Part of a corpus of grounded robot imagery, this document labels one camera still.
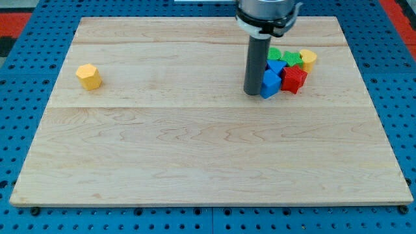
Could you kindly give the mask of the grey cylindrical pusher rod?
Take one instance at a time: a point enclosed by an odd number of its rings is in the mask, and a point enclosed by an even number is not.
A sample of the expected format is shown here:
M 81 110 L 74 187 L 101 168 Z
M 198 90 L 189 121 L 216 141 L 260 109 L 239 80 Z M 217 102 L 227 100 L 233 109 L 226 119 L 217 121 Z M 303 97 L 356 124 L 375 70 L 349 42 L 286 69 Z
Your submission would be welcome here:
M 250 36 L 244 77 L 244 92 L 249 96 L 261 93 L 269 47 L 270 37 L 258 39 Z

